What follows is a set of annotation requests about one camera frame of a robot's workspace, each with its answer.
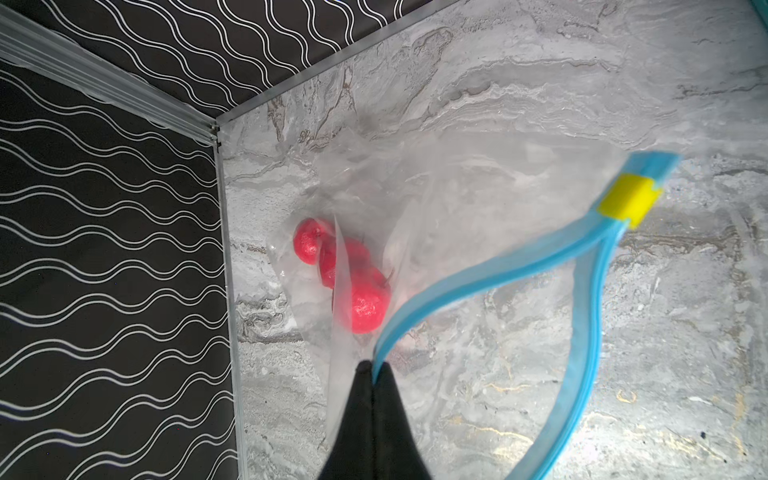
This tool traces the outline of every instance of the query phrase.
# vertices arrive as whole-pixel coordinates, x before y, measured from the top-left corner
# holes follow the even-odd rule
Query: red fruit
[[[344,244],[350,269],[370,264],[371,253],[362,242],[344,237]],[[323,238],[317,264],[320,269],[320,281],[324,286],[333,288],[336,285],[336,238]]]
[[[354,269],[352,280],[352,333],[368,333],[384,321],[392,291],[374,266]]]
[[[301,261],[314,265],[323,238],[333,238],[333,235],[333,225],[327,220],[307,218],[299,223],[293,234],[293,251]]]

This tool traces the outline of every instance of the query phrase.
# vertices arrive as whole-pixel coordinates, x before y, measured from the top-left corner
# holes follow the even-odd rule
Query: black wall panel
[[[10,0],[216,117],[429,0]]]
[[[0,98],[0,477],[236,478],[212,149],[3,61]]]

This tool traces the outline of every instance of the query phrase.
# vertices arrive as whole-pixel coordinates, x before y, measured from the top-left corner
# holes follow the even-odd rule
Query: plastic zipper bag
[[[599,141],[457,130],[343,132],[319,154],[320,185],[269,252],[326,382],[329,443],[357,363],[373,359],[375,375],[389,356],[433,475],[483,472],[457,452],[491,449],[497,470],[514,464],[509,478],[545,476],[597,373],[611,254],[677,157],[626,159]],[[483,303],[502,289],[514,312],[489,321]],[[516,386],[486,382],[500,363]],[[525,387],[500,400],[518,427],[507,449],[472,438],[501,431],[476,408],[489,386]]]

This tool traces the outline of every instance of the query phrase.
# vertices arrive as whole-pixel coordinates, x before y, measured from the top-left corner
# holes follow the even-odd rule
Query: marble surface
[[[460,1],[225,124],[251,478],[314,478],[329,448],[265,248],[318,181],[312,153],[342,129],[463,124],[685,156],[612,264],[598,382],[551,478],[765,478],[768,34],[746,0]],[[514,321],[513,297],[457,315],[482,332]],[[419,425],[432,414],[415,437],[436,478],[502,478],[527,445],[514,340],[479,338],[439,405],[411,402]]]

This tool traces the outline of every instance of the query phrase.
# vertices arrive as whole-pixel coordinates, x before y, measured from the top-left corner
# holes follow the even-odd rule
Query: plastic wrap
[[[600,141],[456,130],[382,141],[343,132],[318,154],[321,183],[272,235],[270,257],[326,381],[328,439],[358,361],[389,355],[433,475],[461,476],[466,458],[446,465],[450,449],[498,450],[464,438],[473,429],[502,431],[493,415],[476,409],[476,397],[489,389],[505,397],[497,402],[504,422],[515,424],[499,455],[509,466],[519,461],[557,410],[559,384],[572,371],[568,342],[572,317],[578,336],[573,305],[581,287],[574,288],[568,261],[584,254],[575,269],[588,278],[607,266],[626,227],[591,211],[626,156]],[[306,219],[332,231],[324,241],[336,250],[333,289],[323,286],[327,274],[317,262],[296,254],[296,229]],[[357,242],[370,252],[364,267],[381,272],[391,298],[382,324],[365,333],[355,327]],[[553,252],[557,261],[549,260]],[[581,289],[601,289],[595,278]],[[492,381],[499,372],[508,378]],[[430,465],[431,457],[442,464]]]

